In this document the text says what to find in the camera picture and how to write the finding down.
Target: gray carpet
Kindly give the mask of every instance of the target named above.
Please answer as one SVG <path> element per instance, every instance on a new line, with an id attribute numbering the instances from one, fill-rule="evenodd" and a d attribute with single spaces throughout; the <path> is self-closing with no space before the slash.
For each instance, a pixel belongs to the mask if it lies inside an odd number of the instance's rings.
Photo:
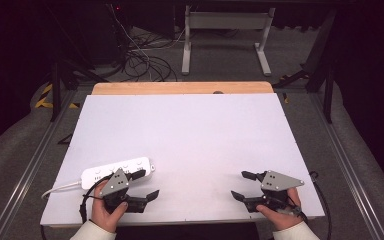
<path id="1" fill-rule="evenodd" d="M 180 74 L 181 43 L 169 49 L 146 52 L 168 61 L 179 81 L 265 80 L 276 83 L 280 76 L 300 70 L 299 64 L 306 60 L 316 34 L 317 31 L 312 30 L 302 33 L 298 29 L 273 28 L 266 46 L 272 77 L 263 76 L 253 49 L 253 43 L 258 42 L 261 35 L 258 31 L 239 31 L 231 38 L 208 32 L 197 33 L 192 39 L 191 68 L 187 76 Z M 120 73 L 109 78 L 111 81 L 120 79 L 126 79 L 126 76 Z M 140 81 L 149 81 L 149 75 L 143 76 Z M 314 97 L 321 98 L 323 91 L 315 96 L 307 94 L 299 89 L 303 84 L 305 80 L 297 81 L 282 90 L 287 92 L 289 103 L 283 101 L 281 94 L 279 100 L 308 169 L 319 173 L 317 183 L 327 199 L 332 216 L 332 239 L 372 239 L 362 210 L 356 202 L 354 190 L 344 177 L 331 137 L 314 105 Z M 90 82 L 82 82 L 71 101 L 83 103 L 92 85 Z M 32 98 L 32 112 L 0 137 L 0 215 L 50 124 L 52 109 L 33 107 L 44 87 L 38 89 Z M 64 96 L 69 94 L 63 89 Z M 4 239 L 41 239 L 39 221 L 46 201 L 41 200 L 40 196 L 52 187 L 67 149 L 67 145 L 57 143 L 74 132 L 80 111 L 67 109 L 64 112 L 43 154 L 37 174 L 28 186 L 27 194 L 23 196 L 21 205 L 15 209 L 14 218 L 9 220 L 4 230 Z M 330 127 L 335 130 L 384 228 L 384 175 L 344 110 L 338 88 L 334 90 L 332 119 Z M 256 224 L 260 239 L 269 239 L 272 225 L 267 221 Z M 310 220 L 309 225 L 321 239 L 326 239 L 326 217 Z M 68 239 L 76 230 L 45 228 L 45 233 L 48 239 Z"/>

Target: white table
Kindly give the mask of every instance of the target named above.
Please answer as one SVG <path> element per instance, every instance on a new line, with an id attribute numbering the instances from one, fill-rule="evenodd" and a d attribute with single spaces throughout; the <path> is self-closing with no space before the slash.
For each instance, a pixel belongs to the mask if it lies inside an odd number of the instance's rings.
<path id="1" fill-rule="evenodd" d="M 317 193 L 274 93 L 91 95 L 83 106 L 54 187 L 79 180 L 86 168 L 148 157 L 156 170 L 129 195 L 160 190 L 143 214 L 120 225 L 244 222 L 248 213 L 231 190 L 261 196 L 241 171 L 274 170 L 304 180 L 298 188 L 308 217 L 324 216 Z M 50 195 L 41 224 L 81 224 L 80 186 Z M 90 216 L 92 200 L 88 201 Z"/>

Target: white power strip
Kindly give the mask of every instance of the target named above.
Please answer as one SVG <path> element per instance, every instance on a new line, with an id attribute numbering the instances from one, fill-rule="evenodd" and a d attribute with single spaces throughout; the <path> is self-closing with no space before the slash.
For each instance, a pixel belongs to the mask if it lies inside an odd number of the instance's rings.
<path id="1" fill-rule="evenodd" d="M 135 180 L 135 182 L 142 182 L 142 180 L 149 179 L 151 177 L 151 173 L 155 171 L 154 165 L 151 164 L 147 157 L 135 158 L 99 167 L 88 168 L 83 171 L 81 176 L 82 188 L 90 189 L 97 181 L 116 172 L 118 169 L 123 169 L 125 173 L 134 173 L 139 170 L 145 170 L 145 176 Z"/>

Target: dark background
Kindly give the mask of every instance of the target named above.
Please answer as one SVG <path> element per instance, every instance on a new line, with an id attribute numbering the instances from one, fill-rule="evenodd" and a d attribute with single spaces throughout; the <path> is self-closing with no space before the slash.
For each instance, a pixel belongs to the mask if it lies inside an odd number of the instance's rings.
<path id="1" fill-rule="evenodd" d="M 307 10 L 307 16 L 320 18 Z M 319 26 L 320 20 L 298 22 L 305 19 L 298 11 L 279 8 L 273 25 Z M 0 1 L 0 135 L 30 112 L 34 92 L 49 81 L 51 60 L 38 29 L 24 2 Z M 331 40 L 327 50 L 341 49 L 335 53 L 335 81 L 344 106 L 384 171 L 384 1 L 341 11 Z"/>

